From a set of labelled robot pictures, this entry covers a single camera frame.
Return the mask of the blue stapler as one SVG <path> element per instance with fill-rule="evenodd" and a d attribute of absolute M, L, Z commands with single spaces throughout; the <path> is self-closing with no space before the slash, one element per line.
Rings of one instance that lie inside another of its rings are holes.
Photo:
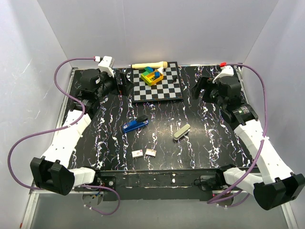
<path fill-rule="evenodd" d="M 133 131 L 135 129 L 144 127 L 144 126 L 148 125 L 148 123 L 149 123 L 148 117 L 146 115 L 142 115 L 142 116 L 139 116 L 138 118 L 136 118 L 135 120 L 133 120 L 129 123 L 126 123 L 122 129 L 123 129 L 124 133 L 127 133 L 127 132 Z"/>

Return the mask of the grey beige stapler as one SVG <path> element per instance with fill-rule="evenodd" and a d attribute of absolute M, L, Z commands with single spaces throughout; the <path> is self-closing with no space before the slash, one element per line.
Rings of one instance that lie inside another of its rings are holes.
<path fill-rule="evenodd" d="M 184 125 L 178 131 L 173 134 L 173 139 L 175 141 L 179 140 L 181 137 L 185 136 L 191 129 L 189 124 Z"/>

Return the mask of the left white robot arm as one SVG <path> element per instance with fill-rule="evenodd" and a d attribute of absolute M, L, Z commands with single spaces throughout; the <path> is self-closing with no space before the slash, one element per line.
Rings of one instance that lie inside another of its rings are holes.
<path fill-rule="evenodd" d="M 101 187 L 101 178 L 95 170 L 81 167 L 69 170 L 69 160 L 82 133 L 95 117 L 100 107 L 100 100 L 109 95 L 127 96 L 133 84 L 125 73 L 111 77 L 99 69 L 87 69 L 76 72 L 80 76 L 80 87 L 64 122 L 68 128 L 59 131 L 49 148 L 40 158 L 33 158 L 30 169 L 38 188 L 57 194 L 67 195 L 73 187 L 83 184 L 89 190 L 96 191 Z"/>

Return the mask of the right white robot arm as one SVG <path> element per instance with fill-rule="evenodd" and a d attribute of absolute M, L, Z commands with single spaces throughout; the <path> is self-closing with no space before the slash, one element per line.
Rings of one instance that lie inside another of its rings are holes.
<path fill-rule="evenodd" d="M 260 176 L 233 165 L 223 166 L 215 173 L 220 189 L 238 188 L 253 195 L 258 205 L 270 210 L 295 200 L 305 186 L 303 174 L 295 174 L 280 158 L 253 108 L 243 102 L 241 83 L 237 77 L 213 79 L 201 76 L 192 88 L 194 99 L 203 93 L 203 101 L 219 106 L 221 116 L 242 140 L 257 166 Z"/>

